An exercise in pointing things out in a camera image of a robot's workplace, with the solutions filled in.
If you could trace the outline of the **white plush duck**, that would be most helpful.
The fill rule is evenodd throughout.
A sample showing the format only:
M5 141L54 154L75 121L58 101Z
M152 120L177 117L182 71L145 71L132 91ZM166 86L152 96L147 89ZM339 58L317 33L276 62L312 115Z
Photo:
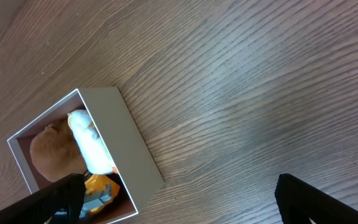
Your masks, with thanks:
M92 174L117 174L117 167L87 110L68 113L68 125Z

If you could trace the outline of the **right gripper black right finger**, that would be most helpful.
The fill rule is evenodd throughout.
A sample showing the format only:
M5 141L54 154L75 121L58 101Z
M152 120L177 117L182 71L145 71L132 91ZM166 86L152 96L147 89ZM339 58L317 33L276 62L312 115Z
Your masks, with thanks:
M358 211L291 174L279 175L275 199L284 224L353 224Z

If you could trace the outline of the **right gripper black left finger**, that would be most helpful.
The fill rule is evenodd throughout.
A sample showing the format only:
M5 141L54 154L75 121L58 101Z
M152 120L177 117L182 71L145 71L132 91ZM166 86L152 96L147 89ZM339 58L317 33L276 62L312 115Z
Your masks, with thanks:
M78 223L85 177L70 174L0 211L0 223Z

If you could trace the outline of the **yellow toy crane truck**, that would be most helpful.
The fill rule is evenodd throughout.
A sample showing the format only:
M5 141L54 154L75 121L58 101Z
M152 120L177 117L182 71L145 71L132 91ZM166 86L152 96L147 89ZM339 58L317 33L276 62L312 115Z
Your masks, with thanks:
M113 202L118 195L120 185L106 175L85 175L85 199L80 211L80 219L88 219L99 213L105 206Z

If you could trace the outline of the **brown plush toy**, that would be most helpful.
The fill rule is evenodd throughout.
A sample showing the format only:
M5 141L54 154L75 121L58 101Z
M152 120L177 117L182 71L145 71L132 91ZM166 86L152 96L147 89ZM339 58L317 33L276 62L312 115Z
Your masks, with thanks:
M67 119L54 121L38 133L31 141L30 156L37 171L50 182L87 171Z

